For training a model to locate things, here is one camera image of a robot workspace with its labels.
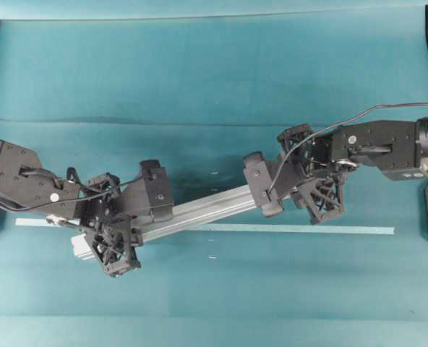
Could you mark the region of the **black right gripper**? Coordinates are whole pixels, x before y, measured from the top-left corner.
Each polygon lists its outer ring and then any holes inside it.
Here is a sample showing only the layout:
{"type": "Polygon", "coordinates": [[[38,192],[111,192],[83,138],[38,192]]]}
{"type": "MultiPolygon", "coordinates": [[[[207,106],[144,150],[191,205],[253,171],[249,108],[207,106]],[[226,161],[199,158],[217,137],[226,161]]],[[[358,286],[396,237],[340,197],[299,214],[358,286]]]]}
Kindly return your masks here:
{"type": "Polygon", "coordinates": [[[284,151],[292,154],[271,191],[270,186],[282,160],[265,160],[260,151],[243,158],[244,176],[265,217],[282,213],[283,201],[289,197],[296,208],[309,213],[312,225],[334,220],[343,214],[344,170],[328,162],[329,141],[308,138],[313,133],[310,125],[300,124],[278,135],[277,140],[284,151]],[[291,192],[289,164],[301,175],[291,192]]]}

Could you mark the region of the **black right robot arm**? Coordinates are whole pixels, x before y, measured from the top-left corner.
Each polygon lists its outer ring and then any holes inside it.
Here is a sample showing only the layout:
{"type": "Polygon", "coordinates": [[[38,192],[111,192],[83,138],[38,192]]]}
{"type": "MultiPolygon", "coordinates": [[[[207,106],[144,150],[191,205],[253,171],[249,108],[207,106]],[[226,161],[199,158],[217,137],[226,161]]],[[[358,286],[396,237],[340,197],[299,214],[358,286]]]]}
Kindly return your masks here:
{"type": "Polygon", "coordinates": [[[244,176],[266,217],[283,212],[283,200],[308,211],[312,224],[343,214],[343,186],[360,166],[393,181],[428,177],[428,116],[417,121],[379,120],[314,131],[300,124],[281,132],[275,161],[260,151],[244,157],[244,176]]]}

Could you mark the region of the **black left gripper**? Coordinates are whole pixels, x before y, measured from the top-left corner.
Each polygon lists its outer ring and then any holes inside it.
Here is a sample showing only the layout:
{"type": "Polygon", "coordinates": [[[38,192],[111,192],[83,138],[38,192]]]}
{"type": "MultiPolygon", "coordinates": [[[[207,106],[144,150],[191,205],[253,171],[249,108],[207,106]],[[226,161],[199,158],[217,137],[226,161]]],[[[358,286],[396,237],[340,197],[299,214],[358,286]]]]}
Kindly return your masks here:
{"type": "Polygon", "coordinates": [[[74,182],[88,198],[80,203],[80,226],[103,272],[117,278],[141,268],[136,248],[144,241],[141,232],[132,227],[132,221],[135,217],[149,217],[151,221],[173,218],[174,197],[166,169],[158,160],[140,162],[136,180],[123,192],[124,184],[110,173],[89,179],[85,184],[75,176],[74,182]]]}

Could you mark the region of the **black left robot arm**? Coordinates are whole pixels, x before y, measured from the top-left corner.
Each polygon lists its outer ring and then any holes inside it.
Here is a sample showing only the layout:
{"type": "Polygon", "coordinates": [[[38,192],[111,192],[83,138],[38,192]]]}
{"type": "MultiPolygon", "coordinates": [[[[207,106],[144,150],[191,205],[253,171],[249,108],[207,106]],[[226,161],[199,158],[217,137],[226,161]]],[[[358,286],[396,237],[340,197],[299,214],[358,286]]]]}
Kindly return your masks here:
{"type": "Polygon", "coordinates": [[[122,182],[109,172],[81,182],[73,167],[64,178],[45,169],[36,152],[0,140],[0,208],[33,212],[48,223],[73,228],[103,272],[113,278],[141,267],[143,236],[136,220],[173,218],[171,182],[158,160],[144,160],[139,173],[122,182]]]}

